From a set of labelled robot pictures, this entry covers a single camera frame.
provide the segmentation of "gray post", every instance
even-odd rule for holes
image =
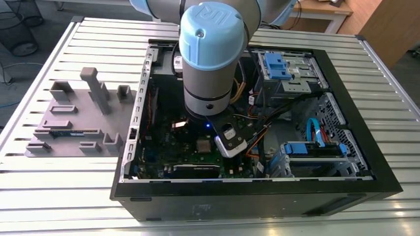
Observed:
[[[79,78],[86,82],[90,88],[91,97],[97,103],[98,109],[103,115],[110,113],[110,107],[106,101],[106,95],[99,87],[97,78],[97,70],[93,67],[83,67],[81,69]]]

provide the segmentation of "gray floor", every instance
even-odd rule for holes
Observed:
[[[150,20],[149,16],[141,14],[129,6],[65,3],[65,10],[59,12],[55,11],[51,2],[38,0],[37,3],[45,19],[45,23],[41,26],[31,28],[39,49],[33,55],[17,58],[10,56],[0,45],[0,61],[3,65],[18,62],[43,63],[74,15],[123,20]],[[9,10],[2,0],[0,0],[0,12],[3,11]],[[19,101],[37,75],[38,69],[39,66],[37,65],[21,65],[6,70],[15,82],[10,86],[0,84],[0,106]],[[403,55],[393,67],[391,73],[418,105],[420,58],[413,59],[409,54]],[[15,105],[0,108],[0,126],[5,125],[14,109]]]

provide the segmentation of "wire mesh trash bin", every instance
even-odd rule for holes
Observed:
[[[38,49],[23,16],[14,12],[0,12],[0,43],[14,56],[26,56]]]
[[[34,0],[3,0],[15,14],[22,14],[25,24],[29,27],[38,26],[43,22],[38,6]]]

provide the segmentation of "blue cable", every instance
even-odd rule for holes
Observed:
[[[18,101],[18,102],[14,102],[14,103],[11,103],[11,104],[2,105],[2,106],[0,106],[0,108],[13,106],[13,105],[15,105],[15,104],[18,104],[18,103],[19,103],[19,101]]]
[[[319,123],[317,122],[315,118],[309,118],[307,123],[306,123],[306,141],[311,141],[311,132],[310,132],[310,127],[314,127],[314,140],[319,144],[319,147],[325,147],[325,143],[322,141],[322,136],[321,136],[321,128],[319,128]]]

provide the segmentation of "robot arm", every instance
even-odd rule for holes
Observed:
[[[139,12],[179,25],[185,106],[199,116],[218,114],[229,104],[237,60],[261,21],[281,25],[295,0],[129,2]]]

